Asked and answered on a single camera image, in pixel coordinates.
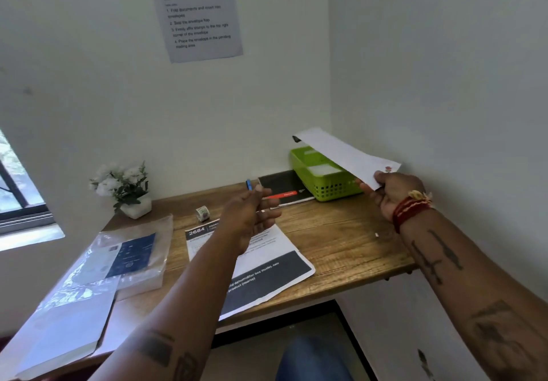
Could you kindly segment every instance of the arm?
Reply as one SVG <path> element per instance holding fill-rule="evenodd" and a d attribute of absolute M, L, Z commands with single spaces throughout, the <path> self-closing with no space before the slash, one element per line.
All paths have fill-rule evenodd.
<path fill-rule="evenodd" d="M 188 264 L 168 295 L 115 350 L 91 381 L 197 381 L 238 256 L 251 237 L 274 225 L 279 199 L 259 186 L 225 206 L 216 231 Z"/>
<path fill-rule="evenodd" d="M 424 192 L 413 176 L 377 172 L 384 188 L 358 181 L 392 221 L 409 191 Z M 429 209 L 400 228 L 451 322 L 492 380 L 548 379 L 548 305 L 510 277 L 447 218 Z"/>

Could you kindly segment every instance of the blue jeans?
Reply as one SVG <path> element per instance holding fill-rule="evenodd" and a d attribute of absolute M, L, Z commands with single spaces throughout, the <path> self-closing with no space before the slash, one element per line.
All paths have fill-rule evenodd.
<path fill-rule="evenodd" d="M 285 350 L 276 381 L 352 381 L 337 352 L 317 336 L 297 338 Z"/>

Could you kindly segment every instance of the window sill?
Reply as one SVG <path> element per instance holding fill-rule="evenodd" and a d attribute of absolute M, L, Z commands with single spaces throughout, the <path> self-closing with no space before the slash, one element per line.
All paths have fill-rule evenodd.
<path fill-rule="evenodd" d="M 65 234 L 61 231 L 61 227 L 57 224 L 0 235 L 0 251 L 52 241 L 64 236 Z"/>

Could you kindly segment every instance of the forearm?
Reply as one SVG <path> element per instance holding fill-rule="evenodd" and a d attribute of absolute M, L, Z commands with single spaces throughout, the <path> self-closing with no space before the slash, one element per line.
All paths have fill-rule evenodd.
<path fill-rule="evenodd" d="M 406 221 L 401 235 L 455 328 L 492 379 L 548 378 L 546 303 L 435 210 Z"/>
<path fill-rule="evenodd" d="M 230 239 L 212 235 L 168 295 L 93 380 L 199 379 L 238 257 Z M 191 373 L 195 378 L 185 378 Z"/>

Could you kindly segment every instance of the white flower pot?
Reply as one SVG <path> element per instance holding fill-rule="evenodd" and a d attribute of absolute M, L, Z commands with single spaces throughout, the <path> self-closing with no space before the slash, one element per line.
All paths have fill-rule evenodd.
<path fill-rule="evenodd" d="M 141 203 L 135 205 L 123 204 L 120 206 L 120 210 L 124 212 L 131 219 L 137 219 L 145 214 L 148 214 L 152 210 L 152 199 L 148 194 L 144 194 L 138 198 Z"/>

